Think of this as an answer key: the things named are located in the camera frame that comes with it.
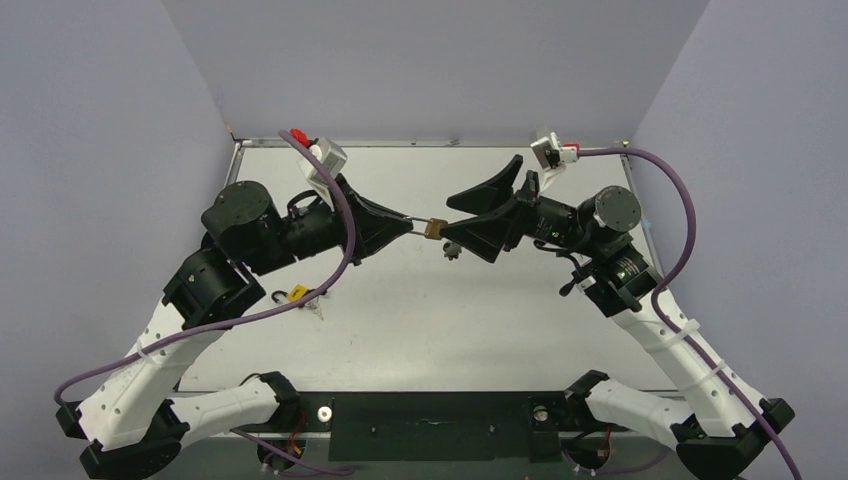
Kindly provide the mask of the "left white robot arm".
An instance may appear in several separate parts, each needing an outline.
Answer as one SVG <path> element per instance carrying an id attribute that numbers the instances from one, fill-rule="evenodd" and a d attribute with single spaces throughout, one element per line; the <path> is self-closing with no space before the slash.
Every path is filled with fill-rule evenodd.
<path id="1" fill-rule="evenodd" d="M 299 394 L 279 372 L 250 375 L 236 387 L 177 397 L 186 370 L 264 297 L 259 277 L 332 248 L 357 264 L 409 233 L 409 217 L 361 197 L 344 179 L 350 209 L 306 191 L 281 216 L 255 181 L 225 187 L 201 217 L 200 248 L 164 289 L 163 299 L 129 352 L 88 398 L 61 401 L 64 433 L 84 439 L 80 461 L 92 479 L 145 479 L 189 445 L 246 425 L 285 430 L 296 424 Z"/>

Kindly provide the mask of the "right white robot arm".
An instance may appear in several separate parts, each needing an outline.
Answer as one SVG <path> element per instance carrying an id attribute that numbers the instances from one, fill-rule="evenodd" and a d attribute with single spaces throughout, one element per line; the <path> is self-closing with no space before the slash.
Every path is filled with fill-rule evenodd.
<path id="1" fill-rule="evenodd" d="M 677 390 L 665 398 L 592 370 L 564 393 L 566 418 L 578 427 L 616 425 L 672 449 L 699 479 L 736 479 L 793 420 L 783 399 L 769 399 L 720 358 L 699 323 L 678 306 L 667 282 L 634 247 L 641 207 L 627 188 L 605 187 L 576 206 L 544 195 L 535 171 L 515 156 L 490 179 L 454 194 L 461 221 L 441 236 L 494 262 L 521 240 L 574 264 L 562 295 L 581 291 L 630 335 Z"/>

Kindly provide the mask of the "brass padlock key bunch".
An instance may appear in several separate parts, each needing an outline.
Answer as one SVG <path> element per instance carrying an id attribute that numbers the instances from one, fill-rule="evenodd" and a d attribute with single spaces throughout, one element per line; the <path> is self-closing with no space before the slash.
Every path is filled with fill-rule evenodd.
<path id="1" fill-rule="evenodd" d="M 443 256 L 448 261 L 457 260 L 462 253 L 462 247 L 460 245 L 458 245 L 457 243 L 454 243 L 454 242 L 451 242 L 451 241 L 446 241 L 442 245 L 442 250 L 443 250 Z"/>

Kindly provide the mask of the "brass padlock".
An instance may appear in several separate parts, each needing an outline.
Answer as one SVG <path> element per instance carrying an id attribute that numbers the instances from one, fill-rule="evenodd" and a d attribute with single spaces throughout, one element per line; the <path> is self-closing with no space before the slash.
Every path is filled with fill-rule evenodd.
<path id="1" fill-rule="evenodd" d="M 439 218 L 407 216 L 405 220 L 412 226 L 410 234 L 420 236 L 428 240 L 442 240 L 442 230 L 449 225 L 447 220 Z"/>

